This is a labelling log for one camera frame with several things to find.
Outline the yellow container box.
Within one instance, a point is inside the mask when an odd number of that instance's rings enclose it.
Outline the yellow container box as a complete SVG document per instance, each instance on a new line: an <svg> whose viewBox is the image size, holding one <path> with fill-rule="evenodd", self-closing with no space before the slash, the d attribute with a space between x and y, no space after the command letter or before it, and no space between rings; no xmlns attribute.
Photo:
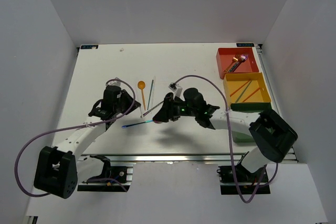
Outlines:
<svg viewBox="0 0 336 224"><path fill-rule="evenodd" d="M261 72L228 73L223 79L229 105L236 103L271 103L264 75Z"/></svg>

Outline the right blue table label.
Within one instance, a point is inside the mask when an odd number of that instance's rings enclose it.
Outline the right blue table label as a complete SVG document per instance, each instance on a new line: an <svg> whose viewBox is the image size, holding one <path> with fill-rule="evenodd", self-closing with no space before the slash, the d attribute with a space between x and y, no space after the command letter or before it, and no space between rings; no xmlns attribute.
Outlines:
<svg viewBox="0 0 336 224"><path fill-rule="evenodd" d="M254 47L254 43L247 43L247 42L238 42L236 43L237 47Z"/></svg>

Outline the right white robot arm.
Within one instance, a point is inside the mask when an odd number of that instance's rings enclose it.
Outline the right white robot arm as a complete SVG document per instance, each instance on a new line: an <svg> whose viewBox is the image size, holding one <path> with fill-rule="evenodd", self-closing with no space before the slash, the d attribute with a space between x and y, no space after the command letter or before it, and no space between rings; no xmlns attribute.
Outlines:
<svg viewBox="0 0 336 224"><path fill-rule="evenodd" d="M206 129L229 130L253 138L256 147L236 165L238 177L247 182L270 162L280 163L298 138L292 127L273 109L262 112L226 111L206 103L196 88L184 91L183 99L168 93L153 121L167 123L190 116Z"/></svg>

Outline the gold fork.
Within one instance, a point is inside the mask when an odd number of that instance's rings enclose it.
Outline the gold fork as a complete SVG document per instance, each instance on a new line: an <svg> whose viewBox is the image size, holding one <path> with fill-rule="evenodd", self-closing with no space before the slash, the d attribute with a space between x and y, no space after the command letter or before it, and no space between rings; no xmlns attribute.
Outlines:
<svg viewBox="0 0 336 224"><path fill-rule="evenodd" d="M224 70L224 72L229 72L229 70L231 69L231 67L232 67L234 64L240 62L243 58L244 58L244 56L241 55L241 54L237 54L237 55L235 55L235 56L232 58L232 62L231 62L231 64Z"/></svg>

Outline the left blue table label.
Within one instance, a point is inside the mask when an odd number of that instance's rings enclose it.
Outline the left blue table label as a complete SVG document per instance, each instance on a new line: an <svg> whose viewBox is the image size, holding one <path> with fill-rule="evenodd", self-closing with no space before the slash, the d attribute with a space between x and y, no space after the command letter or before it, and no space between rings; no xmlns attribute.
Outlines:
<svg viewBox="0 0 336 224"><path fill-rule="evenodd" d="M98 45L81 45L80 50L92 50L92 49L98 49Z"/></svg>

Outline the red container box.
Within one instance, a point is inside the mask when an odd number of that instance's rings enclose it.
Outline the red container box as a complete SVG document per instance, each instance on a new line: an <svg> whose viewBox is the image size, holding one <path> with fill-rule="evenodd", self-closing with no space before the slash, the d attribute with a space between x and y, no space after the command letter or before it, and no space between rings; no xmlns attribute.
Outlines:
<svg viewBox="0 0 336 224"><path fill-rule="evenodd" d="M247 59L238 64L235 59L238 59L241 55L247 56ZM255 56L252 47L218 48L216 60L219 77L223 79L226 73L230 73L229 70L231 70L233 66L236 66L236 68L232 73L259 72Z"/></svg>

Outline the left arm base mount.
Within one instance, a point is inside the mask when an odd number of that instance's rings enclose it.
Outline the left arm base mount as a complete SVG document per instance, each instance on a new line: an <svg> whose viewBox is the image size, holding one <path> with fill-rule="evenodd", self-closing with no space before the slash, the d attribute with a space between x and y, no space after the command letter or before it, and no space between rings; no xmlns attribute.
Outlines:
<svg viewBox="0 0 336 224"><path fill-rule="evenodd" d="M130 189L133 166L113 162L106 156L82 156L77 161L77 191L123 192Z"/></svg>

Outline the dark teal chopstick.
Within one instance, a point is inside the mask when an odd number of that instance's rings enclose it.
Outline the dark teal chopstick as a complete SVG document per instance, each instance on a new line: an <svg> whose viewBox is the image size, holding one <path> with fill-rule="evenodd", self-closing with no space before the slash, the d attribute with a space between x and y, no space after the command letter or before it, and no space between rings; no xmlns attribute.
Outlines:
<svg viewBox="0 0 336 224"><path fill-rule="evenodd" d="M249 86L251 85L252 81L250 81L247 86L244 88L244 90L242 91L242 93L239 95L239 97L236 99L235 103L238 103L238 101L242 98L242 96L244 95L244 93L246 92L246 90L249 88Z"/></svg>

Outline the blue table label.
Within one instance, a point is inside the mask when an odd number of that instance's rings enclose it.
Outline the blue table label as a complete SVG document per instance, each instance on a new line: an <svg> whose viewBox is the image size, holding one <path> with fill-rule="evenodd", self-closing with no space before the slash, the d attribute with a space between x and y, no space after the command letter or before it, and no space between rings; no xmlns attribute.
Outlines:
<svg viewBox="0 0 336 224"><path fill-rule="evenodd" d="M247 43L247 42L238 42L236 43L237 47L254 47L254 43Z"/></svg>
<svg viewBox="0 0 336 224"><path fill-rule="evenodd" d="M81 45L80 50L92 50L92 49L98 49L98 45Z"/></svg>

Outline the iridescent rainbow spoon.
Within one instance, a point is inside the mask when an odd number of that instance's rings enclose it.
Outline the iridescent rainbow spoon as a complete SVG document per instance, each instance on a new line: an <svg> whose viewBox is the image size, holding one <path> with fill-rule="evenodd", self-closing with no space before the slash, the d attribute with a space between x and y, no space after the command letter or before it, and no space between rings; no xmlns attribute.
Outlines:
<svg viewBox="0 0 336 224"><path fill-rule="evenodd" d="M122 129L126 129L132 126L137 126L137 125L141 125L141 124L147 124L147 123L152 123L154 122L153 120L147 120L147 121L143 121L143 122L138 122L138 123L133 123L133 124L128 124L128 125L123 125Z"/></svg>

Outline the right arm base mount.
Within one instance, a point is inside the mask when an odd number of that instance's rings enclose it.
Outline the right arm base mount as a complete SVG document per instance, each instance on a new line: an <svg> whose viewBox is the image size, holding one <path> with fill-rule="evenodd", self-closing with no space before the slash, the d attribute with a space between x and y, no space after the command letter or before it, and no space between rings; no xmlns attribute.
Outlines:
<svg viewBox="0 0 336 224"><path fill-rule="evenodd" d="M220 181L220 192L222 195L238 195L238 191L235 186L232 167L231 166L219 166L217 168L217 174ZM244 175L240 171L236 172L237 182L242 195L251 195L257 186L257 182L261 176L262 168L251 175ZM267 184L269 177L267 172L264 172L263 178L260 182L259 188L256 191L257 195L269 195L270 187Z"/></svg>

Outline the black spoon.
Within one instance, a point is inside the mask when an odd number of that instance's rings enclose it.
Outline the black spoon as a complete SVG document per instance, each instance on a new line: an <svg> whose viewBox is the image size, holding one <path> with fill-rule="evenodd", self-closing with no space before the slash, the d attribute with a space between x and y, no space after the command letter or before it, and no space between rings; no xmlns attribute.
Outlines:
<svg viewBox="0 0 336 224"><path fill-rule="evenodd" d="M157 107L161 106L163 104L164 101L161 101L160 103L158 103L157 105L155 105L154 107L152 107L151 109L149 109L148 111L146 111L142 117L145 117L146 115L148 115L149 113L151 113L153 110L155 110Z"/></svg>

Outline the orange chopstick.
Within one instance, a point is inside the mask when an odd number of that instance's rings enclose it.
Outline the orange chopstick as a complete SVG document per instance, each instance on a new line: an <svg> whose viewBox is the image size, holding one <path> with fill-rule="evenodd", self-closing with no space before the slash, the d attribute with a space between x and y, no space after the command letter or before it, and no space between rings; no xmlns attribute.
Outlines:
<svg viewBox="0 0 336 224"><path fill-rule="evenodd" d="M251 94L249 94L242 102L246 102L248 99L250 99L255 93L257 93L261 88L257 88L255 91L253 91Z"/></svg>
<svg viewBox="0 0 336 224"><path fill-rule="evenodd" d="M239 88L237 88L235 91L233 91L230 94L230 97L232 97L235 93L237 93L241 88L243 88L245 85L247 85L250 81L246 81L244 84L242 84Z"/></svg>

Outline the purple fork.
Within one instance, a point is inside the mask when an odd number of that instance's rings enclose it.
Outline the purple fork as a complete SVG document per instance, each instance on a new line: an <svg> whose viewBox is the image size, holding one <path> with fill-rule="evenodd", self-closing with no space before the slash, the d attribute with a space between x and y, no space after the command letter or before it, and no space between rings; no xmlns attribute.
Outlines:
<svg viewBox="0 0 336 224"><path fill-rule="evenodd" d="M248 55L240 55L239 62L245 62L248 59Z"/></svg>

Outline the clear white chopstick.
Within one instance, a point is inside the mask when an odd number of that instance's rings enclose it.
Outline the clear white chopstick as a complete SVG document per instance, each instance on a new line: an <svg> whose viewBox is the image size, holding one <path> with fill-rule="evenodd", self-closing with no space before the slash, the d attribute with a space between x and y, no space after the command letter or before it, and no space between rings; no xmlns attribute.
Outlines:
<svg viewBox="0 0 336 224"><path fill-rule="evenodd" d="M154 78L154 85L153 85L153 90L152 90L152 96L151 96L151 104L150 104L150 108L153 107L153 99L154 99L154 89L155 89L155 80L156 80L156 76L153 77Z"/></svg>

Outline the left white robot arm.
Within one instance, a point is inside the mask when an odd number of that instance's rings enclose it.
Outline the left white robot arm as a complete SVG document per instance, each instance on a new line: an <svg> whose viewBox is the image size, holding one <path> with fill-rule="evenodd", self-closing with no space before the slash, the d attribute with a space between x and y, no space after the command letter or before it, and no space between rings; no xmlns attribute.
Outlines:
<svg viewBox="0 0 336 224"><path fill-rule="evenodd" d="M125 89L117 85L105 88L103 98L88 113L83 127L54 147L44 147L40 153L34 178L34 187L49 194L67 199L82 182L110 180L110 160L103 155L83 153L106 133L121 115L140 107Z"/></svg>

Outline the green container box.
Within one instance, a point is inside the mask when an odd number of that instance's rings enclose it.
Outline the green container box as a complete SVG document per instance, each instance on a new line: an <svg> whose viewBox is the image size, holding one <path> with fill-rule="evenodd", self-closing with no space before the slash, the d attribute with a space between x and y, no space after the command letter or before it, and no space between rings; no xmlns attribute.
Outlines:
<svg viewBox="0 0 336 224"><path fill-rule="evenodd" d="M272 107L270 102L256 102L232 103L230 108L237 112L255 113L271 109ZM237 144L250 144L255 142L251 136L239 132L233 132L233 141Z"/></svg>

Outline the orange spoon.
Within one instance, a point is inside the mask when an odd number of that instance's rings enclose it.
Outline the orange spoon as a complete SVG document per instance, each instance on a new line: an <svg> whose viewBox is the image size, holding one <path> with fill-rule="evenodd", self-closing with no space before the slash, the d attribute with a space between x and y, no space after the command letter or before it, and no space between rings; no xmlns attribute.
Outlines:
<svg viewBox="0 0 336 224"><path fill-rule="evenodd" d="M138 88L141 90L143 109L146 110L145 97L144 97L145 82L144 81L139 81L138 82Z"/></svg>

